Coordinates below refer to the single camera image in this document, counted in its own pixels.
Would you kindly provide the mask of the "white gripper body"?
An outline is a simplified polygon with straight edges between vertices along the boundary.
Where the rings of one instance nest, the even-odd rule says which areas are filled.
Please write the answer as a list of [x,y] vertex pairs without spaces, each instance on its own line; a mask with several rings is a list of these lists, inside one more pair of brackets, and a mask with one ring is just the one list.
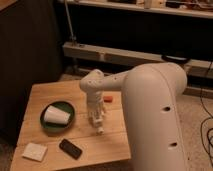
[[86,94],[88,117],[93,124],[101,124],[106,113],[103,96],[100,91]]

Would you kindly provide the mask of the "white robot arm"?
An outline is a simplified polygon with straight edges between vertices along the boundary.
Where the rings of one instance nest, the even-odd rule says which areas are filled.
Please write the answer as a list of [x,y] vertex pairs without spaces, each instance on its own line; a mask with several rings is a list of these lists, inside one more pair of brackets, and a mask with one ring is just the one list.
[[102,93],[119,91],[134,171],[189,171],[176,98],[187,85],[175,63],[142,64],[106,76],[98,69],[81,79],[93,125],[102,127]]

